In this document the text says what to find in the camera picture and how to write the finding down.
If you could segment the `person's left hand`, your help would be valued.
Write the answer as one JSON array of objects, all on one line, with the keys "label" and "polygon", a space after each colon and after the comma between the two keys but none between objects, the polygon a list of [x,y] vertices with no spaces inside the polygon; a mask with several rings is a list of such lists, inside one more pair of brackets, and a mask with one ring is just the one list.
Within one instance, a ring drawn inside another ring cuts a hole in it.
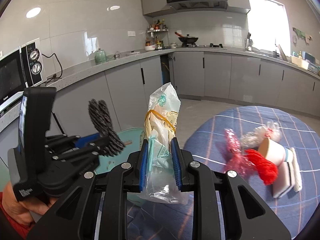
[{"label": "person's left hand", "polygon": [[24,201],[18,202],[10,181],[3,189],[2,206],[4,211],[17,223],[25,226],[29,226],[34,222],[31,212],[38,215],[44,215],[56,201],[57,198],[51,197],[49,203],[45,204],[35,197],[30,197]]}]

